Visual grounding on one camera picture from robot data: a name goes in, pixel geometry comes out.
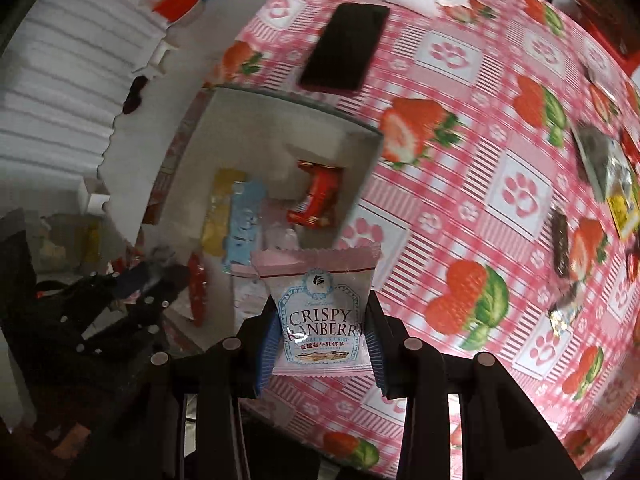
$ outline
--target paw print pattern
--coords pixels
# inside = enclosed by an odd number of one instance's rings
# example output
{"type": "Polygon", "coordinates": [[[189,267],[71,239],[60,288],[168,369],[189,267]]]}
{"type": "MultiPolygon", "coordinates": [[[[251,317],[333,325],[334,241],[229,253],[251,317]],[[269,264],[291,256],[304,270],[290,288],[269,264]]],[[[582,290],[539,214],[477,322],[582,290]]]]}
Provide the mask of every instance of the paw print pattern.
{"type": "Polygon", "coordinates": [[[351,413],[354,410],[353,404],[346,400],[341,400],[335,403],[335,409],[341,413],[351,413]]]}
{"type": "Polygon", "coordinates": [[[382,243],[385,233],[378,224],[369,224],[364,218],[356,218],[353,225],[345,227],[338,241],[339,249],[366,247],[377,242],[382,243]]]}
{"type": "Polygon", "coordinates": [[[516,178],[508,176],[504,185],[506,188],[502,191],[502,198],[507,204],[515,206],[517,216],[525,218],[538,211],[538,189],[533,180],[518,172],[516,178]]]}
{"type": "Polygon", "coordinates": [[[556,347],[560,344],[560,338],[549,330],[545,336],[536,338],[536,345],[529,351],[529,357],[536,360],[536,366],[541,366],[556,357],[556,347]]]}
{"type": "Polygon", "coordinates": [[[409,62],[405,59],[396,58],[389,62],[389,66],[393,70],[398,70],[398,72],[404,72],[409,68],[409,62]]]}
{"type": "Polygon", "coordinates": [[[449,68],[459,69],[469,65],[466,60],[465,49],[451,44],[449,41],[445,41],[442,44],[434,43],[431,45],[431,49],[431,57],[438,61],[443,61],[449,68]]]}
{"type": "Polygon", "coordinates": [[[579,322],[578,322],[578,332],[580,334],[585,334],[587,332],[587,327],[589,325],[589,322],[582,318],[579,322]]]}
{"type": "Polygon", "coordinates": [[[628,290],[626,288],[625,280],[620,280],[618,283],[618,287],[616,288],[616,292],[614,294],[614,299],[616,300],[616,305],[619,309],[622,309],[628,300],[628,290]]]}
{"type": "Polygon", "coordinates": [[[533,47],[533,50],[535,50],[540,56],[542,56],[547,63],[553,65],[558,62],[556,53],[544,41],[534,40],[531,46],[533,47]]]}
{"type": "Polygon", "coordinates": [[[560,189],[562,189],[562,191],[565,191],[569,186],[569,181],[563,174],[558,175],[558,178],[556,178],[556,182],[558,183],[558,186],[560,186],[560,189]]]}
{"type": "Polygon", "coordinates": [[[545,253],[540,249],[533,251],[533,254],[531,255],[531,263],[536,269],[542,269],[542,266],[545,264],[545,253]]]}
{"type": "Polygon", "coordinates": [[[492,139],[495,139],[498,142],[504,142],[505,140],[507,140],[507,134],[497,124],[492,124],[491,126],[489,126],[489,133],[492,139]]]}
{"type": "Polygon", "coordinates": [[[382,402],[392,406],[395,413],[406,412],[406,399],[393,399],[389,400],[386,397],[382,397],[382,402]]]}
{"type": "Polygon", "coordinates": [[[549,291],[546,290],[546,287],[543,287],[538,291],[538,303],[540,305],[545,306],[549,301],[550,297],[551,296],[549,294],[549,291]]]}
{"type": "Polygon", "coordinates": [[[440,222],[440,218],[433,213],[422,213],[420,218],[418,218],[418,223],[423,231],[428,232],[429,234],[434,234],[438,232],[442,228],[442,223],[440,222]]]}
{"type": "Polygon", "coordinates": [[[271,18],[284,18],[289,15],[289,0],[272,0],[269,4],[269,16],[271,18]]]}
{"type": "Polygon", "coordinates": [[[311,404],[310,402],[305,402],[302,405],[302,409],[304,412],[308,413],[311,416],[316,416],[320,413],[320,408],[318,408],[315,404],[311,404]]]}
{"type": "Polygon", "coordinates": [[[548,390],[549,385],[546,383],[542,383],[540,384],[540,386],[537,387],[536,389],[536,395],[537,396],[542,396],[544,394],[546,394],[546,391],[548,390]]]}

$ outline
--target red wrapper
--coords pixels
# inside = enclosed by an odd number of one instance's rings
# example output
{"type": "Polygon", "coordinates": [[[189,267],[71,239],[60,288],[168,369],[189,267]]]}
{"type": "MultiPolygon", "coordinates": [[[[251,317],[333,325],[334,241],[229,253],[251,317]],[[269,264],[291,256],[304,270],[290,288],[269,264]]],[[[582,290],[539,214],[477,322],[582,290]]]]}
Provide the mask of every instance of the red wrapper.
{"type": "Polygon", "coordinates": [[[311,174],[306,198],[287,211],[287,221],[309,228],[328,227],[334,223],[334,206],[342,179],[342,168],[298,161],[300,170],[311,174]]]}
{"type": "Polygon", "coordinates": [[[638,253],[630,252],[626,254],[626,279],[629,283],[634,282],[638,277],[638,253]]]}
{"type": "Polygon", "coordinates": [[[636,174],[640,170],[640,151],[626,128],[620,130],[620,146],[636,174]]]}
{"type": "Polygon", "coordinates": [[[202,326],[207,299],[207,273],[200,262],[200,257],[196,253],[191,253],[187,266],[190,272],[189,301],[191,303],[193,322],[196,326],[202,326]]]}

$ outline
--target black phone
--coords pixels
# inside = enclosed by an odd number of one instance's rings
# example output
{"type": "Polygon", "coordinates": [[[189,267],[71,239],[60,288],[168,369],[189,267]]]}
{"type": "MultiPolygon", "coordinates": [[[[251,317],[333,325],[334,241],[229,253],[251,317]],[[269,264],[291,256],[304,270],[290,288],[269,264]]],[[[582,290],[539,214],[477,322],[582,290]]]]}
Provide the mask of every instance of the black phone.
{"type": "Polygon", "coordinates": [[[358,92],[388,16],[385,6],[340,4],[306,62],[300,86],[331,94],[358,92]]]}

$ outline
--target table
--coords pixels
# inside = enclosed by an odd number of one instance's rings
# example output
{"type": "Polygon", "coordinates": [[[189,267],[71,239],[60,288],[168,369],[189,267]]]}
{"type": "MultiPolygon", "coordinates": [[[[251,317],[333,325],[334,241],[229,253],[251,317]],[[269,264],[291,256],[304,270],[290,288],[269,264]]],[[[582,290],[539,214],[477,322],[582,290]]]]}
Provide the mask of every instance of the table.
{"type": "MultiPolygon", "coordinates": [[[[625,124],[638,140],[637,97],[606,52],[542,0],[470,1],[472,11],[433,19],[391,6],[364,88],[347,98],[302,91],[296,80],[338,4],[383,1],[269,0],[207,85],[302,94],[380,127],[386,160],[338,244],[381,241],[373,287],[386,313],[442,352],[492,352],[582,466],[640,388],[632,340],[640,288],[626,282],[608,209],[578,179],[568,120],[613,136],[625,124]],[[617,108],[590,88],[586,60],[610,80],[617,108]],[[586,284],[584,309],[561,336],[546,315],[551,205],[568,216],[574,275],[586,284]],[[604,235],[609,244],[599,247],[604,235]]],[[[274,377],[247,405],[302,442],[396,474],[406,403],[384,399],[372,376],[274,377]],[[347,456],[362,440],[374,451],[347,456]]],[[[450,414],[457,479],[455,398],[450,414]]]]}

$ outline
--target white wall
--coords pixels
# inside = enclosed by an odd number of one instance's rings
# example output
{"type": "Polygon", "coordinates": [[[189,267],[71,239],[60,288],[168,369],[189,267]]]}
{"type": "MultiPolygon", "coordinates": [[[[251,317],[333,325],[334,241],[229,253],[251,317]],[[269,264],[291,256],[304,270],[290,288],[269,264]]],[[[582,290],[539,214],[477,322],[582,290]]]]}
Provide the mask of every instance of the white wall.
{"type": "Polygon", "coordinates": [[[36,1],[0,59],[0,182],[75,191],[96,176],[133,71],[166,33],[139,2],[36,1]]]}

